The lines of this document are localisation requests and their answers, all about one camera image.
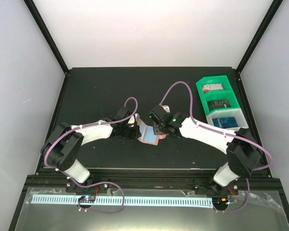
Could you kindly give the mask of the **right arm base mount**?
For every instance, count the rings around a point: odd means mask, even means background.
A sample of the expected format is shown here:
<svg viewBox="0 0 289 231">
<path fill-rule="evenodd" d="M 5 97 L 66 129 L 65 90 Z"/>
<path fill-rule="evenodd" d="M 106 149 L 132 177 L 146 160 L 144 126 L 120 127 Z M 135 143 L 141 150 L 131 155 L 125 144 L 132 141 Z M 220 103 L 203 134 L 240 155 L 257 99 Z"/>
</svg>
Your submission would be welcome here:
<svg viewBox="0 0 289 231">
<path fill-rule="evenodd" d="M 229 183 L 227 186 L 221 186 L 212 178 L 194 179 L 191 189 L 194 190 L 196 194 L 206 196 L 228 196 L 232 193 L 238 195 L 238 186 L 234 181 Z"/>
</svg>

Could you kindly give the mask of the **blue card stack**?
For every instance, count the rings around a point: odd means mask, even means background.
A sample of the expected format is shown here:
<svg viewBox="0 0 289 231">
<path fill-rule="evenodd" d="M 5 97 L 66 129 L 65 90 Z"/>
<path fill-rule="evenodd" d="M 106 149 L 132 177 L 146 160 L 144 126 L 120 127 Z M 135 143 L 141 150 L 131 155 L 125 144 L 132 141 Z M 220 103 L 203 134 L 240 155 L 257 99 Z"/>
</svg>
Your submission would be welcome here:
<svg viewBox="0 0 289 231">
<path fill-rule="evenodd" d="M 237 121 L 234 117 L 214 118 L 212 122 L 215 127 L 223 129 L 238 127 Z"/>
</svg>

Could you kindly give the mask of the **left black frame post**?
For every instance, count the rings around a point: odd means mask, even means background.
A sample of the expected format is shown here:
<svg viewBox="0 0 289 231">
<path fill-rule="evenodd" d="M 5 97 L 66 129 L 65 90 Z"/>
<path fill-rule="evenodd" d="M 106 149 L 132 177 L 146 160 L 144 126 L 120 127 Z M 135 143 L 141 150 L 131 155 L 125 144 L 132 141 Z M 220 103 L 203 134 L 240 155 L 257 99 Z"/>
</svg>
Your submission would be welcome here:
<svg viewBox="0 0 289 231">
<path fill-rule="evenodd" d="M 69 69 L 53 39 L 51 36 L 50 31 L 48 30 L 48 27 L 46 26 L 37 6 L 35 5 L 33 0 L 23 0 L 26 7 L 28 8 L 30 14 L 32 15 L 36 25 L 38 26 L 40 32 L 42 33 L 45 41 L 47 42 L 49 48 L 51 49 L 53 55 L 55 56 L 58 64 L 60 65 L 62 71 L 64 74 L 67 74 L 69 72 Z"/>
</svg>

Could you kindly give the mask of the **right black frame post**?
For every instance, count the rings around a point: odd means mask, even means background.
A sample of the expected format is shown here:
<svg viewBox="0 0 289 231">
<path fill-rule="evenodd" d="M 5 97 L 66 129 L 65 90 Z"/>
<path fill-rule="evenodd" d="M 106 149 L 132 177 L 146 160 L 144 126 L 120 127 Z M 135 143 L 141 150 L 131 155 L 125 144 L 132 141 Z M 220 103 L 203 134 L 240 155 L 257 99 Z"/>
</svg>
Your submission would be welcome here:
<svg viewBox="0 0 289 231">
<path fill-rule="evenodd" d="M 253 52 L 255 51 L 257 45 L 259 44 L 261 38 L 265 34 L 267 28 L 269 27 L 271 21 L 273 20 L 274 16 L 276 15 L 278 9 L 280 8 L 281 4 L 283 3 L 283 0 L 273 0 L 270 4 L 264 18 L 262 19 L 260 25 L 258 26 L 251 42 L 249 43 L 242 59 L 240 60 L 236 72 L 238 74 L 241 74 L 244 67 L 248 63 L 250 57 L 252 56 Z"/>
</svg>

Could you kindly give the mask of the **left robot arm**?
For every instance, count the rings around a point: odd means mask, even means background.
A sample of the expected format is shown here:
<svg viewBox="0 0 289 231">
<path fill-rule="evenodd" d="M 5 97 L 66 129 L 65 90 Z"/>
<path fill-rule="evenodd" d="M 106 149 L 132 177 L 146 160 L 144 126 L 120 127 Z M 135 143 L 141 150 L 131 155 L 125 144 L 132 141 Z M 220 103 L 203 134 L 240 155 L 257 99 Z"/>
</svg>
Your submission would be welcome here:
<svg viewBox="0 0 289 231">
<path fill-rule="evenodd" d="M 141 136 L 139 115 L 122 107 L 112 117 L 106 117 L 86 125 L 59 124 L 41 148 L 44 165 L 52 167 L 77 182 L 83 192 L 94 185 L 89 170 L 78 160 L 80 148 L 90 142 L 115 136 L 137 139 Z"/>
</svg>

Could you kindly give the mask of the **black card stack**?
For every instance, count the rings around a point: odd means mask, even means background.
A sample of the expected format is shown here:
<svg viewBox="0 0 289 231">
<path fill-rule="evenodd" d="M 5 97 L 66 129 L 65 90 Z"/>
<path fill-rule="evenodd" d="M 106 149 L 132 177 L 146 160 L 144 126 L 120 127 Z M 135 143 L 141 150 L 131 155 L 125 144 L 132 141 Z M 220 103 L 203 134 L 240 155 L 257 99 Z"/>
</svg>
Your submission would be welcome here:
<svg viewBox="0 0 289 231">
<path fill-rule="evenodd" d="M 207 105 L 208 105 L 209 111 L 231 107 L 231 104 L 228 100 L 208 101 Z"/>
</svg>

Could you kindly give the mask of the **green and white card bin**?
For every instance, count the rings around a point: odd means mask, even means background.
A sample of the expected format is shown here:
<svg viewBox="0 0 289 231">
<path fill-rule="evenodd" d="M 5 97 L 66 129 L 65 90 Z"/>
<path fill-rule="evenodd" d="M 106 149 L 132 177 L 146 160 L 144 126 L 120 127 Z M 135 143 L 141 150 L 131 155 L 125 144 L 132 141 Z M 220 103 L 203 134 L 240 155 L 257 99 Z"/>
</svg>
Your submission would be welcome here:
<svg viewBox="0 0 289 231">
<path fill-rule="evenodd" d="M 196 88 L 208 124 L 235 131 L 249 127 L 226 75 L 203 77 Z"/>
</svg>

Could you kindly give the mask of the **black frame post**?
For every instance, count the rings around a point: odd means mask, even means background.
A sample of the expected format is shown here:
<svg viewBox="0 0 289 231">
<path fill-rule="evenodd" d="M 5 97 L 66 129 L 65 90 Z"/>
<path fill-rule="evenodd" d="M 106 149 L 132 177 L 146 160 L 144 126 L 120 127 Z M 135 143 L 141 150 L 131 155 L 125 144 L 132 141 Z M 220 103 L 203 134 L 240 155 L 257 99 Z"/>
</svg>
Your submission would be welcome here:
<svg viewBox="0 0 289 231">
<path fill-rule="evenodd" d="M 33 0 L 23 0 L 26 7 L 28 8 L 30 14 L 32 15 L 36 25 L 38 26 L 40 32 L 42 33 L 45 41 L 47 42 L 49 48 L 51 49 L 53 55 L 55 56 L 58 64 L 60 65 L 62 71 L 64 74 L 67 74 L 69 72 L 69 69 L 53 39 L 51 36 L 50 31 L 48 30 L 48 27 L 46 26 L 37 6 L 35 5 Z"/>
<path fill-rule="evenodd" d="M 252 56 L 253 52 L 255 51 L 257 45 L 259 44 L 261 38 L 265 34 L 267 28 L 269 27 L 271 21 L 273 20 L 274 16 L 276 15 L 278 9 L 280 8 L 281 4 L 283 3 L 283 0 L 273 0 L 270 4 L 264 18 L 262 19 L 260 25 L 258 26 L 251 42 L 249 43 L 242 59 L 240 60 L 236 72 L 238 74 L 241 74 L 244 67 L 248 63 L 250 57 Z"/>
</svg>

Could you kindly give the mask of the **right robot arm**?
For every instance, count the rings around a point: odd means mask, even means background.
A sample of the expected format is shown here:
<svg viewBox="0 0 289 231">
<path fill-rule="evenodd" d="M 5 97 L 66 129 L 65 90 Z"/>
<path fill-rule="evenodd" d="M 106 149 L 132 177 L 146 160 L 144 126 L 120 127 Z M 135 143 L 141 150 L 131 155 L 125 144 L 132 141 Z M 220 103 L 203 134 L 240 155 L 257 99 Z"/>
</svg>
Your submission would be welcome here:
<svg viewBox="0 0 289 231">
<path fill-rule="evenodd" d="M 259 148 L 248 140 L 250 132 L 241 128 L 238 131 L 217 128 L 195 120 L 184 113 L 172 114 L 157 105 L 149 113 L 157 132 L 200 141 L 216 148 L 227 156 L 225 164 L 220 166 L 209 182 L 210 190 L 222 193 L 234 180 L 249 178 L 255 170 L 262 154 Z"/>
</svg>

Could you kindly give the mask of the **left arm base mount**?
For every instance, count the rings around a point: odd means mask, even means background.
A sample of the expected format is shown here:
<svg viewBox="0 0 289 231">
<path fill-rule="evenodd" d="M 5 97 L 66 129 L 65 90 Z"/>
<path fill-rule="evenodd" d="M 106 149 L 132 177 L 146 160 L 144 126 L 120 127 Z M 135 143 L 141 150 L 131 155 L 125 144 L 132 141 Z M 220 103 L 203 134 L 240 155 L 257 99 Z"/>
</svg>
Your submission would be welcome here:
<svg viewBox="0 0 289 231">
<path fill-rule="evenodd" d="M 96 200 L 96 197 L 100 194 L 106 194 L 108 188 L 108 184 L 100 184 L 94 187 L 82 188 L 72 180 L 69 180 L 66 184 L 66 192 L 75 193 L 76 195 L 80 195 L 80 198 L 77 200 L 76 205 L 80 203 L 80 207 L 83 209 L 89 209 L 93 205 Z"/>
</svg>

